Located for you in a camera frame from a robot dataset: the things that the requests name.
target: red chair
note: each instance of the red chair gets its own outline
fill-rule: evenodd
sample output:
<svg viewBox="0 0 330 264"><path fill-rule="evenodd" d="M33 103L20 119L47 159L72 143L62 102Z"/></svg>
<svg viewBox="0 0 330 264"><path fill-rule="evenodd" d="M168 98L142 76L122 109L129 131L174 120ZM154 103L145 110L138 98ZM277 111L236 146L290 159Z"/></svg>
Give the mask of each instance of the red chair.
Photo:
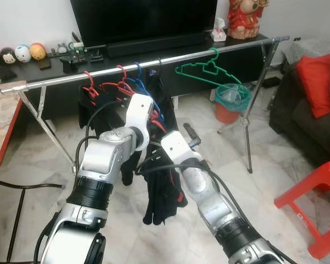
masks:
<svg viewBox="0 0 330 264"><path fill-rule="evenodd" d="M324 235L320 234L309 220L308 216L295 203L298 197L315 187L318 187L318 189L323 192L330 190L330 162L320 166L307 178L296 184L296 186L292 187L279 198L276 198L274 204L277 208L281 208L285 205L291 206L293 211L303 221L315 238L314 244L308 247L309 253L315 258L321 259L330 253L330 231Z"/></svg>

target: television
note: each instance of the television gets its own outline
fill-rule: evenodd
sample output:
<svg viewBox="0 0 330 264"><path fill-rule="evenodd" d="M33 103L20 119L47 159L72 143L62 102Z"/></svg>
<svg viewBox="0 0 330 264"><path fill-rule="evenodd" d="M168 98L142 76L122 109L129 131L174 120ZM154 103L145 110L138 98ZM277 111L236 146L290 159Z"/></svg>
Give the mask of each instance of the television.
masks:
<svg viewBox="0 0 330 264"><path fill-rule="evenodd" d="M70 0L85 47L213 28L217 0Z"/></svg>

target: plastic bag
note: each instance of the plastic bag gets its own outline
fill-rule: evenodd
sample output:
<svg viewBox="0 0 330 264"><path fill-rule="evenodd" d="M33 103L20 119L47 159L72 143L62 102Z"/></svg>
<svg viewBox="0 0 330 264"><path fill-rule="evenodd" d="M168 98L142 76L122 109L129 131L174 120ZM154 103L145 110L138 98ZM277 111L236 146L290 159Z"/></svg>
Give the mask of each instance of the plastic bag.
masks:
<svg viewBox="0 0 330 264"><path fill-rule="evenodd" d="M232 112L244 112L250 98L250 90L242 84L225 84L216 89L215 101Z"/></svg>

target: silver robot arm segment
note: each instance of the silver robot arm segment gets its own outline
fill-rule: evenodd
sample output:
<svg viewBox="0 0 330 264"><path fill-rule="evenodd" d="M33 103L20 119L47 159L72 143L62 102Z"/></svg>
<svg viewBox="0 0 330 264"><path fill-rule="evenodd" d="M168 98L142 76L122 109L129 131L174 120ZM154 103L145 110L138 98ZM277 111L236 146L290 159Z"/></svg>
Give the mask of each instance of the silver robot arm segment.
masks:
<svg viewBox="0 0 330 264"><path fill-rule="evenodd" d="M174 164L189 168L176 169L183 176L185 191L197 204L199 214L211 233L223 246L229 264L283 263L267 241L251 228L231 202L216 189L209 174L198 168L203 158L192 151L181 133L165 136L161 146Z"/></svg>
<svg viewBox="0 0 330 264"><path fill-rule="evenodd" d="M98 231L106 224L107 206L121 165L149 143L147 120L153 99L134 94L124 127L104 132L86 149L77 187L54 223L42 255L43 264L98 264L106 240Z"/></svg>

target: clothes rack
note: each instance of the clothes rack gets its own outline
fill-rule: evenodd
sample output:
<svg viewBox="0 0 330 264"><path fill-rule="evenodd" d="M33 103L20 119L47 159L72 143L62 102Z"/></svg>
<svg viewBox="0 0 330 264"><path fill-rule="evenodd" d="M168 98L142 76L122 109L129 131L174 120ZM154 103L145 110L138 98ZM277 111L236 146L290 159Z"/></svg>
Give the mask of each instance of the clothes rack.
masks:
<svg viewBox="0 0 330 264"><path fill-rule="evenodd" d="M252 98L248 105L248 108L245 111L245 113L241 116L241 124L242 124L242 126L244 126L244 131L245 131L246 159L247 159L246 166L247 166L247 170L249 173L252 173L252 164L251 164L251 153L250 153L249 132L248 132L248 127L249 127L248 117L252 110L254 102L256 100L256 97L258 95L258 92L260 90L261 84L264 81L265 75L266 75L267 71L269 70L269 67L270 67L271 61L273 59L273 56L276 52L276 49L280 42L286 41L286 40L289 40L289 36L267 38L264 40L251 41L248 43L221 47L221 48L217 49L218 53L220 54L220 53L224 53L224 52L242 50L245 48L257 47L257 46L261 47L262 59L264 62L263 68L262 68L261 74L258 78L257 84L255 85L255 88L253 89ZM266 52L265 45L271 45L268 52ZM158 58L158 59L155 59L152 61L140 63L139 65L142 68L149 68L149 67L160 66L160 65L168 65L168 64L172 64L172 63L176 63L176 62L188 61L191 59L202 58L202 57L206 57L206 56L212 56L215 54L216 54L216 52L214 50L206 50L206 51L185 54L185 55L176 56L176 57L162 58L162 59ZM138 70L138 66L136 64L124 66L123 68L127 72L130 72L133 70ZM116 67L116 68L111 68L111 69L106 69L106 70L90 72L90 75L92 77L97 77L97 76L106 76L106 75L117 74L117 73L121 73L121 72L122 72L122 70L120 68ZM61 77L61 78L54 78L54 79L49 79L49 80L44 80L44 81L32 82L32 83L16 86L16 87L13 87L10 89L1 90L2 94L7 94L7 93L11 93L11 92L17 92L19 94L22 101L26 104L29 111L34 115L34 117L36 118L36 120L38 121L40 126L42 126L43 130L46 132L46 134L49 136L49 138L59 148L59 150L61 151L63 156L71 163L71 165L73 165L73 167L75 166L75 162L72 159L71 155L66 151L66 149L64 148L62 143L57 138L57 136L54 132L53 125L51 123L49 123L47 120L42 119L42 112L44 109L44 102L45 102L45 94L46 94L46 89L49 86L84 80L84 79L88 79L88 78L89 78L89 76L87 74L76 74L76 75L72 75L72 76L66 76L66 77ZM29 91L31 89L38 89L38 88L41 88L41 93L40 93L40 101L38 104L38 109L36 109L34 107L34 105L30 102L28 97L26 96L25 91Z"/></svg>

